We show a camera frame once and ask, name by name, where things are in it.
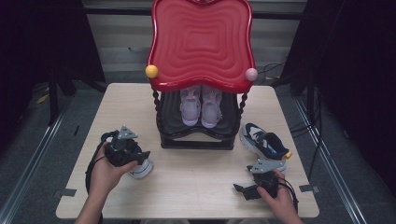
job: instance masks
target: pink sneaker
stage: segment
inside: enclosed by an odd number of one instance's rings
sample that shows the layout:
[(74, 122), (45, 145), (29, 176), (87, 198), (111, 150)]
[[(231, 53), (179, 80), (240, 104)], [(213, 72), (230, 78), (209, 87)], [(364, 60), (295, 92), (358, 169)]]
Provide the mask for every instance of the pink sneaker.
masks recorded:
[(202, 90), (202, 125), (206, 128), (214, 128), (221, 120), (220, 102), (222, 91), (204, 85)]
[(193, 126), (198, 122), (201, 113), (201, 86), (192, 86), (180, 91), (181, 118), (187, 126)]

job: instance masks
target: light wood tabletop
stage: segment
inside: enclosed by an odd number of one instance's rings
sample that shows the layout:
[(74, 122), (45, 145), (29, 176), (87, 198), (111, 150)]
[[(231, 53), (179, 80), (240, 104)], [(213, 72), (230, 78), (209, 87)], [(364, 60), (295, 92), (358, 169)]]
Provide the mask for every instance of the light wood tabletop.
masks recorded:
[[(155, 122), (155, 104), (149, 84), (114, 83), (107, 88), (79, 154), (67, 189), (76, 189), (75, 196), (63, 196), (56, 215), (76, 218), (88, 194), (85, 171), (103, 133), (126, 125), (138, 134), (135, 141), (143, 151), (151, 151), (154, 167), (143, 179), (124, 175), (110, 192), (103, 209), (104, 218), (262, 218), (274, 217), (262, 200), (246, 201), (233, 184), (254, 185), (247, 165), (258, 159), (241, 143), (238, 135), (233, 150), (161, 148)], [(292, 151), (284, 172), (299, 201), (300, 217), (316, 217), (318, 205), (311, 191), (302, 193), (307, 185), (299, 154), (291, 138), (276, 93), (271, 87), (253, 86), (247, 95), (242, 122), (252, 122), (279, 136)], [(214, 141), (201, 133), (185, 139)]]

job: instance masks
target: shoe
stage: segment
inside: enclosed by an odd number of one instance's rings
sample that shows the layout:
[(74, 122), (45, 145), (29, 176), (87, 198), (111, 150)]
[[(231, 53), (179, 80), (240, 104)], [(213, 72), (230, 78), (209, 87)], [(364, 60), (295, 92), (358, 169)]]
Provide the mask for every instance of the shoe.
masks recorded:
[(202, 87), (202, 125), (206, 128), (214, 128), (221, 120), (220, 102), (222, 91), (204, 85)]
[(201, 113), (201, 86), (192, 86), (180, 91), (181, 118), (187, 126), (193, 126), (198, 122)]
[[(291, 156), (291, 152), (283, 146), (276, 134), (267, 133), (253, 123), (243, 125), (239, 137), (244, 146), (262, 160), (285, 161)], [(284, 171), (286, 163), (283, 164), (277, 170)]]

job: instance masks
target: yellow ball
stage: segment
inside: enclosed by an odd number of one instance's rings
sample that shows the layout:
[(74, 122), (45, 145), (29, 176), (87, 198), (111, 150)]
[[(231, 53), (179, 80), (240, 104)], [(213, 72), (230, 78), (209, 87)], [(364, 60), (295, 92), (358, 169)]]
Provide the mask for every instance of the yellow ball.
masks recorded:
[(148, 65), (146, 67), (146, 76), (149, 78), (155, 78), (158, 75), (158, 68), (155, 65)]

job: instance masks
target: red plastic tray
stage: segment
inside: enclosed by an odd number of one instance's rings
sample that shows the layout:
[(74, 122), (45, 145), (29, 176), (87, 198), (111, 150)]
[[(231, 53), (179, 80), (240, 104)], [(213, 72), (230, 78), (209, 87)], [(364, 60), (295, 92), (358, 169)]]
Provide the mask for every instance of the red plastic tray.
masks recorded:
[(251, 7), (246, 0), (156, 0), (148, 65), (157, 91), (206, 84), (232, 93), (248, 92), (246, 71), (255, 68), (250, 46)]

